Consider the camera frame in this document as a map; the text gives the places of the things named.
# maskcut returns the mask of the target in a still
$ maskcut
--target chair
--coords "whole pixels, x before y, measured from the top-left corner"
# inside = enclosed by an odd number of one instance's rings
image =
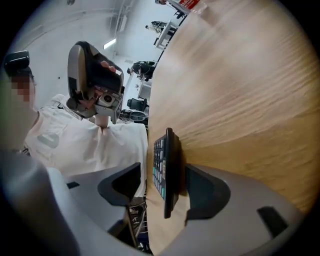
[[[149,107],[147,104],[147,99],[137,100],[135,98],[129,99],[126,104],[131,110],[145,111],[146,107]]]

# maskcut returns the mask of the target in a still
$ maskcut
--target black calculator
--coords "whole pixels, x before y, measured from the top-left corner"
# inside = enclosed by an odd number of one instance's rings
[[[153,148],[152,181],[164,200],[164,218],[170,218],[179,197],[181,144],[171,128],[155,141]]]

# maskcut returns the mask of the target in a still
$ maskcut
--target wooden counter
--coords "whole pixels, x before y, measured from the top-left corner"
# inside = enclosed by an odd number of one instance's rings
[[[153,76],[147,219],[159,254],[184,227],[152,182],[153,144],[171,127],[188,163],[253,177],[306,213],[320,184],[320,66],[297,22],[267,0],[216,0],[190,14]]]

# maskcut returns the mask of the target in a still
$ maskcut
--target fluorescent light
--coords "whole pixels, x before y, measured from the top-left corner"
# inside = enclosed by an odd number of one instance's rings
[[[108,48],[109,46],[113,45],[116,42],[116,39],[112,39],[111,41],[107,42],[104,46],[103,49]]]

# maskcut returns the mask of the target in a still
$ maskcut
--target white shirt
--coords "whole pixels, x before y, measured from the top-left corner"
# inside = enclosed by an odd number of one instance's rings
[[[67,98],[61,94],[39,110],[39,120],[29,131],[25,144],[30,155],[46,167],[64,176],[96,172],[120,166],[141,164],[141,184],[135,193],[143,197],[146,190],[148,139],[143,124],[115,124],[102,129],[79,120],[64,109]]]
[[[149,28],[149,30],[153,30],[156,33],[161,33],[162,32],[160,27],[157,27],[157,26],[155,26],[153,24],[148,25],[148,28]]]

